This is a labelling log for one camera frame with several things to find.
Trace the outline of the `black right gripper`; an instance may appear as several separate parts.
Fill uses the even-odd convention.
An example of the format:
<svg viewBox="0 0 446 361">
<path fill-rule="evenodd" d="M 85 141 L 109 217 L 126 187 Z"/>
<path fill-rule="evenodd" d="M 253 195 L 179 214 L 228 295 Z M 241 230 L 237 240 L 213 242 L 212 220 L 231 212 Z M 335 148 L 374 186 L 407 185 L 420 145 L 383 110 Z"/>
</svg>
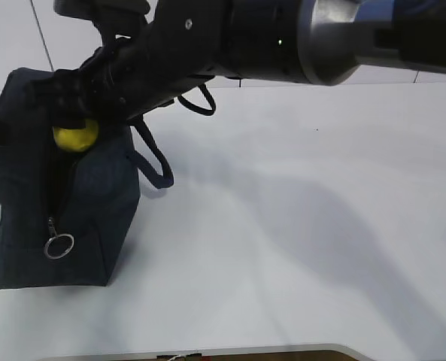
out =
<svg viewBox="0 0 446 361">
<path fill-rule="evenodd" d="M 34 80 L 35 105 L 54 126 L 80 129 L 85 119 L 124 123 L 212 80 L 225 1 L 56 1 L 58 15 L 89 20 L 102 46 L 75 70 Z"/>
</svg>

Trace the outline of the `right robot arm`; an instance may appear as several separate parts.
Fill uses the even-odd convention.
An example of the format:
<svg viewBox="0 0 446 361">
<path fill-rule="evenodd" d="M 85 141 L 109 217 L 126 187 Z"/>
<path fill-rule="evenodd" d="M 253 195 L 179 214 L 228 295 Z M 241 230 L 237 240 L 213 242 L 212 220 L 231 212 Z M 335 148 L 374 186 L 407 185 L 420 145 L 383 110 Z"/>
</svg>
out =
<svg viewBox="0 0 446 361">
<path fill-rule="evenodd" d="M 101 47 L 30 87 L 54 126 L 124 123 L 213 77 L 332 86 L 361 65 L 446 74 L 446 1 L 57 1 Z"/>
</svg>

